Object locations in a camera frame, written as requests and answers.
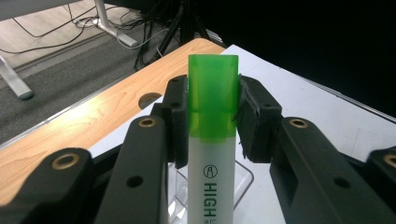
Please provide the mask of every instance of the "black tripod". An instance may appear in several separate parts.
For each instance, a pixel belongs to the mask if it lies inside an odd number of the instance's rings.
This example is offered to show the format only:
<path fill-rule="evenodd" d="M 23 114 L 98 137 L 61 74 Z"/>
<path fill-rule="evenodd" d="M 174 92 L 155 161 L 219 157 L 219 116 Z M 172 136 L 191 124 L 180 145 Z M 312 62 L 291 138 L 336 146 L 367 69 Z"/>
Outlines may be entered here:
<path fill-rule="evenodd" d="M 193 40 L 195 31 L 198 32 L 202 38 L 210 40 L 204 24 L 196 13 L 196 7 L 194 7 L 193 2 L 193 0 L 180 0 L 180 7 L 178 8 L 175 18 L 158 47 L 157 53 L 148 64 L 154 63 L 162 57 L 172 38 L 175 36 L 178 27 L 180 27 L 180 45 L 184 45 Z"/>

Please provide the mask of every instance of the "clear plastic container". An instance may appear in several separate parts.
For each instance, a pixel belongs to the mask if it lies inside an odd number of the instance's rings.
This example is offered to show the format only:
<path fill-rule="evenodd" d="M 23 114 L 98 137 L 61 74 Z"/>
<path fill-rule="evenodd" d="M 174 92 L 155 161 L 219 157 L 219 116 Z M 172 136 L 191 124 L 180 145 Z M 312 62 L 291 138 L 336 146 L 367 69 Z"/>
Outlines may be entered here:
<path fill-rule="evenodd" d="M 188 192 L 188 166 L 176 169 L 173 163 L 168 164 L 168 213 L 170 224 L 187 223 L 187 192 Z M 235 161 L 235 181 L 233 193 L 233 209 L 239 204 L 253 183 L 254 175 L 251 171 Z"/>

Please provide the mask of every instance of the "gray carpet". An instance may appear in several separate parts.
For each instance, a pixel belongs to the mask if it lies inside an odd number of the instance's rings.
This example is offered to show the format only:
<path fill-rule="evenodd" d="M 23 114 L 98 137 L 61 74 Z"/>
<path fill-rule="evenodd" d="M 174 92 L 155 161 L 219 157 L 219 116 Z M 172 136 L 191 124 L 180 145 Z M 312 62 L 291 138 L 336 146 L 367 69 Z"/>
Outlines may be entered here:
<path fill-rule="evenodd" d="M 156 34 L 163 29 L 156 25 L 152 33 Z M 139 43 L 142 42 L 143 25 L 123 32 Z M 151 39 L 144 55 L 145 62 L 155 54 L 165 34 L 166 32 L 161 32 Z M 2 144 L 4 146 L 43 120 L 136 72 L 134 62 L 139 49 L 127 49 L 109 35 L 95 38 L 91 42 L 103 42 L 104 38 L 104 43 L 87 50 L 81 50 L 84 45 L 74 47 L 65 53 L 69 59 L 24 78 L 35 93 L 30 100 L 19 100 L 7 86 L 0 89 L 0 148 Z M 165 54 L 177 47 L 174 38 Z"/>

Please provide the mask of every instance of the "highlighter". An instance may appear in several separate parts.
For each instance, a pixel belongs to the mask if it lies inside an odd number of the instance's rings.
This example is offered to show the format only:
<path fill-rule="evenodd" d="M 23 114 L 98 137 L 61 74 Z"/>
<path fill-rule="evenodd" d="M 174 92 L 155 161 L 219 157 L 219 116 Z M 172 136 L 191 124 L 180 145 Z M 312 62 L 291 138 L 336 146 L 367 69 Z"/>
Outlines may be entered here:
<path fill-rule="evenodd" d="M 189 56 L 188 223 L 232 224 L 238 56 Z"/>

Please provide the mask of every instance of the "green cap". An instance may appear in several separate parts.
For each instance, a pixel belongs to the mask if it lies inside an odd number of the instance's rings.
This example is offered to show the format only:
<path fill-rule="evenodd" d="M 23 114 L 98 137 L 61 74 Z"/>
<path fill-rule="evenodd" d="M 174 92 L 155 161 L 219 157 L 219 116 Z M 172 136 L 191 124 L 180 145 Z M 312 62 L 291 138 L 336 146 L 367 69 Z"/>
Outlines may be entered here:
<path fill-rule="evenodd" d="M 238 56 L 189 56 L 189 132 L 203 142 L 223 142 L 236 133 Z"/>

